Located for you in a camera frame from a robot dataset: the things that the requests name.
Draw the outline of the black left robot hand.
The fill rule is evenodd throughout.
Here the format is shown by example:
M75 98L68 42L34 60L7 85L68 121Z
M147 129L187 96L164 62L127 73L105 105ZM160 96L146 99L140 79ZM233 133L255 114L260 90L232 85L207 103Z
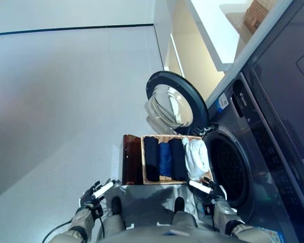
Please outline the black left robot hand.
M104 198L104 194L112 189L116 184L116 180L108 179L105 183L96 181L89 189L87 189L79 199L79 207L88 204L98 204Z

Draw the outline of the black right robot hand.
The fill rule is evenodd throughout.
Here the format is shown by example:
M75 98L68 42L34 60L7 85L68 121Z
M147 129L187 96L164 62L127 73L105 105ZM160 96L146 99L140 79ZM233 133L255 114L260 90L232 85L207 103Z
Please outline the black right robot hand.
M227 200L227 193L223 186L218 185L207 177L200 181L189 180L189 187L194 195L206 204L214 204L219 199Z

